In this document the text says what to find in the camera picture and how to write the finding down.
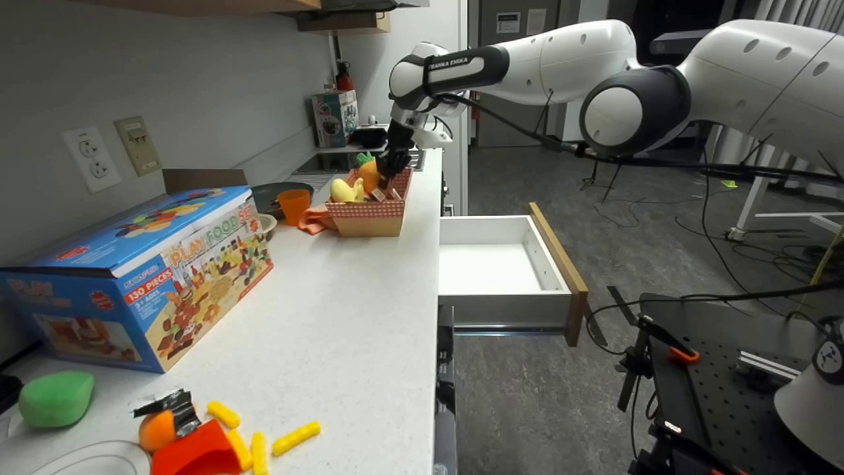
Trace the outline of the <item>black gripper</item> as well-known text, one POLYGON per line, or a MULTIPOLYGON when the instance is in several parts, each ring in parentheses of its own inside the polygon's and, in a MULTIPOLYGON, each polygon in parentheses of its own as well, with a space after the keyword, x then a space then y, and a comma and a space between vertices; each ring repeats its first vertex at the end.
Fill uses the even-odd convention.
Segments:
POLYGON ((383 179, 392 179, 410 165, 410 152, 415 149, 415 128, 392 123, 389 128, 386 152, 378 156, 378 171, 383 179))

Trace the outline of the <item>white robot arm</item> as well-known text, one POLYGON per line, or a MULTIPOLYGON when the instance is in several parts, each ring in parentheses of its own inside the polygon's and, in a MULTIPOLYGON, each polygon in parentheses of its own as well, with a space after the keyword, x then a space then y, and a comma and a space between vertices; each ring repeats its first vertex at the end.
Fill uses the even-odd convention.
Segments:
POLYGON ((643 66, 617 20, 411 53, 389 76, 392 111, 378 171, 403 171, 424 117, 464 91, 522 105, 578 104, 581 138, 602 156, 643 153, 712 123, 804 161, 844 158, 844 37, 799 24, 726 21, 676 66, 643 66))

